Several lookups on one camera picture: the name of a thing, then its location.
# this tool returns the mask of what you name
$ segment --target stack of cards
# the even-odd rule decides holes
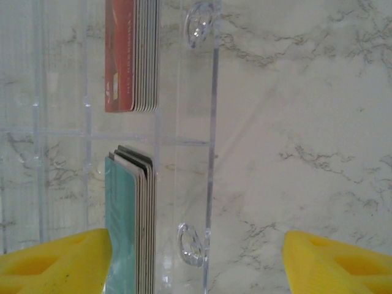
[[[113,246],[106,294],[155,294],[155,214],[152,158],[118,146],[105,159],[105,218]]]
[[[160,0],[106,0],[105,111],[158,103]]]

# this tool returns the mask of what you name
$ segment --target marble surface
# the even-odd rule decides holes
[[[210,293],[290,293],[287,230],[392,254],[392,4],[228,0],[222,19]]]

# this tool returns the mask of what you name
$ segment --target teal card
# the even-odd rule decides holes
[[[105,158],[105,224],[113,247],[105,294],[135,294],[135,176],[114,158]]]

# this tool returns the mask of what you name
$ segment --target yellow object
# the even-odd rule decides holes
[[[110,262],[106,229],[54,240],[0,256],[0,293],[102,293]]]
[[[283,260],[293,294],[392,294],[392,257],[305,232],[287,232]]]

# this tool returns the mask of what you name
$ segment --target clear acrylic stand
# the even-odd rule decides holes
[[[103,227],[104,159],[154,155],[156,289],[206,293],[220,0],[161,1],[155,113],[104,112],[104,0],[0,2],[0,251]]]

